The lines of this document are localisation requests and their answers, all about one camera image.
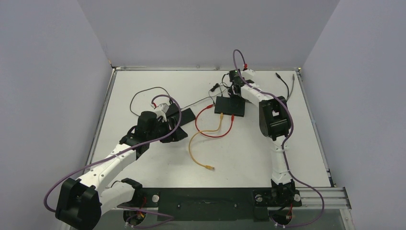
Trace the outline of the black ribbed power adapter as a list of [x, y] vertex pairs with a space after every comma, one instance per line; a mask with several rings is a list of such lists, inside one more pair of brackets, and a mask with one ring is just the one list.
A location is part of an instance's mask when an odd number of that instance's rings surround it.
[[186, 125], [196, 119], [195, 113], [191, 108], [187, 108], [181, 112], [180, 126]]

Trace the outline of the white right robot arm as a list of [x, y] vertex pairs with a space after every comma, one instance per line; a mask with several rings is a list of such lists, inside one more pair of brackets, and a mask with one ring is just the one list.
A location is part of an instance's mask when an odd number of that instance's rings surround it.
[[294, 178], [288, 165], [285, 144], [293, 132], [293, 119], [287, 108], [287, 101], [283, 96], [275, 96], [264, 92], [250, 79], [255, 72], [244, 68], [228, 72], [229, 95], [244, 99], [258, 109], [259, 129], [263, 136], [277, 145], [271, 154], [271, 191], [270, 203], [272, 207], [300, 207], [302, 205], [300, 193], [296, 190]]

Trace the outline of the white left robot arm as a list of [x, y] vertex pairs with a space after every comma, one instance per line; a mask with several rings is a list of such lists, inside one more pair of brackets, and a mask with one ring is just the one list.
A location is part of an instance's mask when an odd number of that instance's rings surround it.
[[92, 230], [111, 209], [124, 203], [143, 204], [145, 195], [139, 182], [124, 178], [114, 185], [113, 179], [138, 160], [151, 143], [171, 143], [187, 137], [178, 119], [142, 112], [137, 125], [129, 129], [105, 159], [92, 163], [91, 170], [78, 179], [68, 177], [63, 181], [55, 217], [78, 230]]

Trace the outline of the black network switch box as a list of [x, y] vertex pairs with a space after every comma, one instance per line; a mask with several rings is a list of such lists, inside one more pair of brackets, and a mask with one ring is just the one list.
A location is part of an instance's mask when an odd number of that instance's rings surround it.
[[245, 103], [243, 98], [238, 96], [223, 97], [217, 96], [214, 106], [214, 113], [224, 115], [234, 115], [237, 117], [244, 117]]

